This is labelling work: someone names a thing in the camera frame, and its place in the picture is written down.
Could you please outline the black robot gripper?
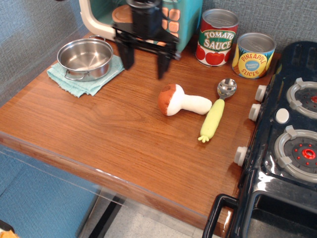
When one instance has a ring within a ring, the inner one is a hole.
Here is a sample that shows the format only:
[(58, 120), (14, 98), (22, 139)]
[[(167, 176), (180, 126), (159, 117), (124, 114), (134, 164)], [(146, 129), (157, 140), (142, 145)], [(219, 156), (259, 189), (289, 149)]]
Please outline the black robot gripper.
[(158, 55), (158, 79), (168, 71), (170, 60), (179, 59), (176, 36), (167, 32), (162, 21), (165, 18), (161, 0), (128, 0), (132, 22), (116, 22), (115, 42), (126, 70), (134, 64), (134, 50), (142, 49)]

